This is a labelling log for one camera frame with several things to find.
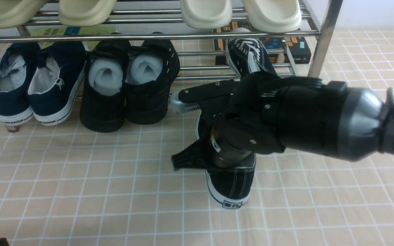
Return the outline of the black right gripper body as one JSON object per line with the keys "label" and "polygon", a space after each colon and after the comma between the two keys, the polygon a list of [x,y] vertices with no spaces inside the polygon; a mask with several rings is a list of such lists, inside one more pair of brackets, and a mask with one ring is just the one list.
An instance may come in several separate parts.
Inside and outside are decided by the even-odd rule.
{"label": "black right gripper body", "polygon": [[240,81],[223,80],[175,92],[170,97],[175,113],[200,110],[205,123],[199,139],[171,156],[175,171],[238,168],[252,154],[283,153],[278,136],[278,104],[291,86],[320,89],[314,77],[276,78],[254,72]]}

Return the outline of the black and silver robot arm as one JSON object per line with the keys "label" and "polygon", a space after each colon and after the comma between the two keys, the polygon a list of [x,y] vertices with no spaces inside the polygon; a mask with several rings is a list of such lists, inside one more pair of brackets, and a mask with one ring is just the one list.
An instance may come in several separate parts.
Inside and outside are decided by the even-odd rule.
{"label": "black and silver robot arm", "polygon": [[200,110],[206,128],[172,155],[174,170],[227,171],[254,154],[286,149],[356,162],[394,155],[394,98],[367,88],[313,77],[278,78],[254,72],[171,95],[178,114]]}

